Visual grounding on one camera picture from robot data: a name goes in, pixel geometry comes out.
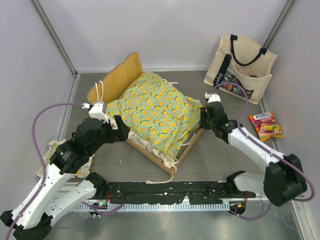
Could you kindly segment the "small lemon print pillow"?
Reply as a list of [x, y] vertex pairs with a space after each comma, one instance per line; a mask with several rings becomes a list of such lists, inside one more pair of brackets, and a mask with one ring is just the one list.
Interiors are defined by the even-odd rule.
[[48, 143], [48, 150], [42, 160], [44, 165], [56, 166], [60, 174], [73, 174], [84, 179], [91, 173], [95, 153], [90, 145], [70, 140], [53, 140]]

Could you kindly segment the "wooden pet bed frame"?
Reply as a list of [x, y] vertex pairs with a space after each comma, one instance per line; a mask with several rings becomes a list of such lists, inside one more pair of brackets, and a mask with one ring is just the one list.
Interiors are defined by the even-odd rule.
[[[121, 96], [121, 94], [123, 94], [124, 91], [128, 88], [128, 86], [133, 82], [134, 78], [138, 77], [143, 72], [144, 71], [142, 70], [142, 65], [139, 61], [138, 53], [133, 52], [129, 54], [127, 58], [124, 60], [124, 62], [117, 65], [113, 70], [111, 70], [107, 74], [107, 76], [103, 80], [101, 80], [103, 81], [103, 83], [107, 85], [105, 90], [103, 90], [103, 93], [106, 94], [106, 100], [112, 101], [112, 100], [118, 99]], [[87, 94], [87, 100], [92, 104], [95, 102], [103, 102], [102, 100], [97, 100], [97, 101], [93, 100], [93, 87], [89, 90]], [[109, 119], [111, 122], [115, 120], [115, 119], [112, 119], [110, 116], [109, 116]], [[182, 148], [181, 152], [178, 154], [180, 163], [183, 161], [184, 155], [188, 153], [189, 149], [192, 147], [194, 142], [199, 138], [201, 133], [202, 133], [202, 130], [200, 130], [199, 128], [194, 139], [189, 143], [189, 145], [184, 146]], [[163, 166], [163, 164], [160, 162], [160, 160], [158, 160], [152, 154], [142, 149], [140, 146], [135, 144], [129, 138], [127, 139], [127, 142], [131, 144], [133, 147], [135, 147], [137, 150], [139, 150], [142, 154], [147, 156], [150, 160], [155, 162], [159, 167], [163, 168], [166, 172], [169, 173], [169, 170], [166, 169]]]

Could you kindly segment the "lemon print pet mattress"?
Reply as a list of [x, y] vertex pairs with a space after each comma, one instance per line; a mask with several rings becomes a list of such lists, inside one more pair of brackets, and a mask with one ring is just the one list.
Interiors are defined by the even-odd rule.
[[150, 71], [135, 77], [118, 99], [106, 100], [106, 87], [103, 81], [95, 83], [93, 101], [105, 102], [111, 119], [121, 116], [130, 129], [128, 139], [160, 160], [172, 180], [179, 153], [200, 128], [201, 102]]

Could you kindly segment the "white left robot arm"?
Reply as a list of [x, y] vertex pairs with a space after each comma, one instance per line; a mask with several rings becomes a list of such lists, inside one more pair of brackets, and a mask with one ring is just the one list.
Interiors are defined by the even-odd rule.
[[76, 188], [54, 199], [57, 192], [104, 144], [125, 142], [130, 128], [120, 115], [114, 121], [86, 118], [72, 133], [71, 139], [59, 145], [50, 158], [37, 185], [14, 210], [4, 211], [0, 219], [17, 240], [43, 240], [57, 221], [79, 203], [91, 198], [102, 199], [108, 191], [107, 181], [90, 173]]

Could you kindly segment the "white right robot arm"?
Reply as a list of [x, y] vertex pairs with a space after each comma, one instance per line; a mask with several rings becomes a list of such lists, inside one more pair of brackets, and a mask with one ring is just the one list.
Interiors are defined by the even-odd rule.
[[229, 120], [219, 101], [207, 103], [200, 109], [200, 126], [211, 130], [222, 139], [254, 161], [263, 171], [262, 175], [240, 171], [226, 184], [226, 193], [233, 198], [243, 192], [265, 195], [275, 206], [295, 199], [308, 189], [303, 177], [300, 159], [284, 155], [254, 137], [237, 120]]

